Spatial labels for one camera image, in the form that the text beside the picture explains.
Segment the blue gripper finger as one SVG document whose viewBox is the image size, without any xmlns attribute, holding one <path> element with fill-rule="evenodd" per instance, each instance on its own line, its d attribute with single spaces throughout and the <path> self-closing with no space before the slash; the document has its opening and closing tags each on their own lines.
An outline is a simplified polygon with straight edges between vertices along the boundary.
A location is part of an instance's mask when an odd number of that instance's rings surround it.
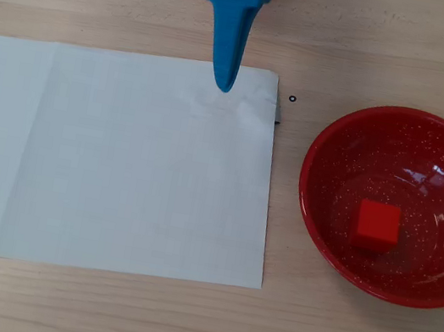
<svg viewBox="0 0 444 332">
<path fill-rule="evenodd" d="M 225 2 L 214 4 L 213 67 L 217 87 L 227 92 L 236 77 L 237 43 L 241 34 L 243 11 Z"/>
<path fill-rule="evenodd" d="M 250 30 L 252 29 L 253 21 L 258 14 L 260 8 L 251 7 L 247 8 L 244 11 L 244 14 L 241 17 L 241 27 L 239 29 L 239 37 L 237 38 L 236 44 L 236 57 L 233 59 L 233 71 L 231 72 L 230 86 L 234 85 L 236 81 L 237 74 L 239 72 L 239 68 L 241 67 L 241 60 L 243 59 L 244 49 L 246 48 L 248 35 L 250 35 Z"/>
</svg>

